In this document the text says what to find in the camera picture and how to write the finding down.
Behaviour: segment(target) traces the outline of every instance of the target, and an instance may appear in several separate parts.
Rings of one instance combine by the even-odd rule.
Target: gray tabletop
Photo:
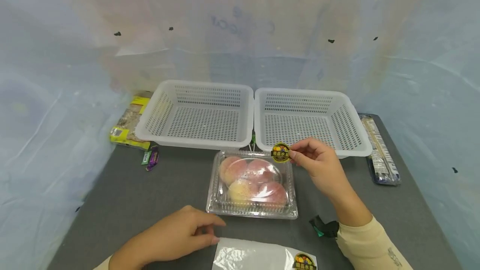
[[[414,269],[461,269],[385,127],[379,118],[375,121],[403,183],[398,187],[373,184],[364,157],[342,160],[349,181]],[[162,146],[158,165],[146,172],[140,165],[141,151],[117,146],[48,269],[92,269],[129,238],[175,210],[187,204],[204,210],[216,153]],[[309,224],[317,214],[325,223],[335,220],[332,205],[306,171],[294,167],[294,174],[298,219],[223,216],[227,227],[217,229],[217,235],[314,254],[319,270],[353,269],[335,240],[319,238]],[[214,255],[215,247],[210,247],[147,269],[211,270]]]

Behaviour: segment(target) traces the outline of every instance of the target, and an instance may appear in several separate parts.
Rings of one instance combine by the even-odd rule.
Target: sleeve
[[[108,270],[108,263],[110,262],[110,257],[108,257],[106,260],[103,261],[100,265],[98,265],[95,269],[93,270]]]
[[[360,227],[340,223],[337,244],[355,270],[412,270],[375,217]]]

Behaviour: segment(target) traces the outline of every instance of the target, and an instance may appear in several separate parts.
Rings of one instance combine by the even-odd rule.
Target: plastic bag
[[[221,238],[212,270],[315,270],[315,255],[275,244]]]

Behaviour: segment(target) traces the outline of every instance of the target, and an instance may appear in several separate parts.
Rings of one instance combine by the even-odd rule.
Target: black clip
[[[323,223],[320,216],[315,216],[313,219],[309,221],[310,225],[312,225],[313,229],[319,237],[326,236],[327,238],[336,238],[338,232],[338,222],[331,221],[329,223]]]

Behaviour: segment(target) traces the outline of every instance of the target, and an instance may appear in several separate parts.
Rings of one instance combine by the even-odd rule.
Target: right hand
[[[288,155],[308,171],[315,186],[328,197],[352,189],[335,150],[321,141],[303,139],[290,146]]]

